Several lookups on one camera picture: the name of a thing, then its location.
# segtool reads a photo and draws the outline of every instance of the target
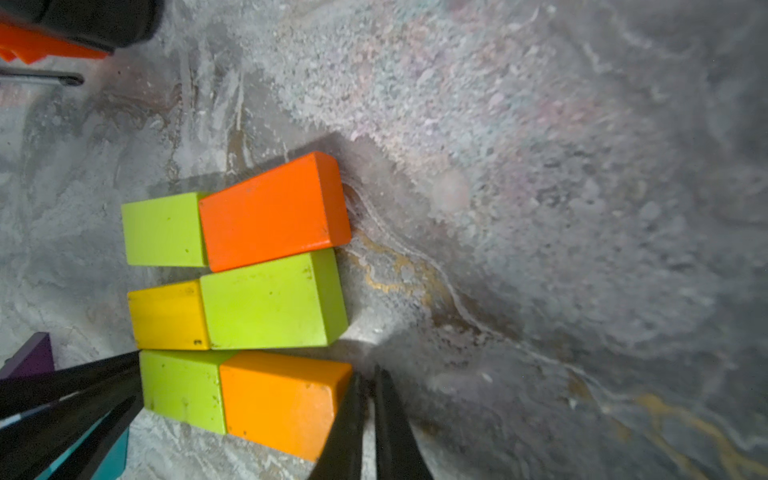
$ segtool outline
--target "teal block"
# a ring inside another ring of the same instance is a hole
[[[93,426],[90,427],[78,441],[76,441],[56,460],[54,460],[54,462],[51,463],[51,465],[45,469],[45,471],[42,472],[36,480],[48,480],[48,478],[53,475],[56,469],[59,468],[61,464],[67,460],[67,458],[69,458],[69,455],[71,455],[72,452],[74,452],[77,447],[79,447],[80,444],[91,434],[91,432],[94,431],[100,422],[101,420],[93,424]],[[94,473],[94,476],[91,477],[91,480],[117,480],[120,478],[120,475],[123,475],[128,455],[129,430],[130,429],[126,429],[125,432],[123,432],[123,435],[120,435],[120,438],[114,443],[114,445],[112,445],[112,448],[109,450],[109,453],[107,453],[107,456],[104,457],[104,460],[101,461],[101,465],[99,465],[99,468]]]

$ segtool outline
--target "yellow block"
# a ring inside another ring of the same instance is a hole
[[[128,308],[138,348],[210,350],[199,280],[129,292]]]

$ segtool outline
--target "purple block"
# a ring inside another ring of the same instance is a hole
[[[37,332],[29,337],[14,356],[6,360],[0,368],[0,379],[37,375],[53,372],[53,352],[51,337],[44,332]]]

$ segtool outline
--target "concrete surface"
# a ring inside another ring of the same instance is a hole
[[[169,2],[0,86],[0,353],[133,349],[120,205],[339,159],[351,320],[436,478],[768,477],[768,5]],[[366,439],[372,441],[370,429]],[[311,465],[142,413],[125,478]],[[372,477],[372,455],[365,473]]]

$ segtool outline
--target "light orange block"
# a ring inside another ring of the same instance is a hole
[[[352,366],[250,350],[222,363],[220,372],[230,434],[315,462]]]
[[[352,239],[339,165],[314,152],[200,200],[214,272]]]

